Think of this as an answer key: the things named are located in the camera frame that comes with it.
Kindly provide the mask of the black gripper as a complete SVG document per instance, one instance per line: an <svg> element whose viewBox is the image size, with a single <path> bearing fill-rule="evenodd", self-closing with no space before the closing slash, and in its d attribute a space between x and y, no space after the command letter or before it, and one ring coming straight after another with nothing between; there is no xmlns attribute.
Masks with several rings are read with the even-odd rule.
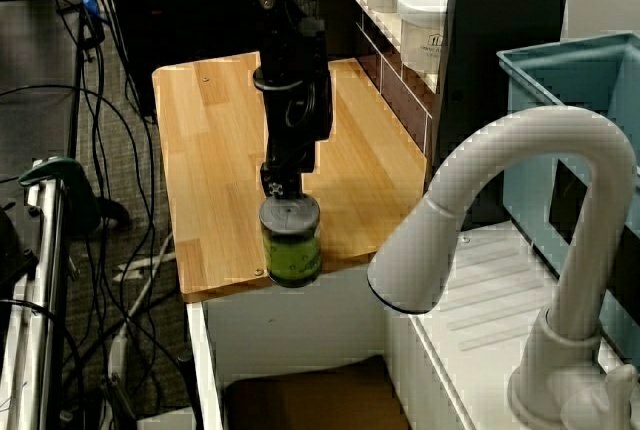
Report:
<svg viewBox="0 0 640 430"><path fill-rule="evenodd" d="M310 78L285 82L259 77L268 139L260 173L266 195L299 199L300 174L315 168L316 144L329 138L333 123L331 78L322 72ZM285 185L278 179L285 179Z"/></svg>

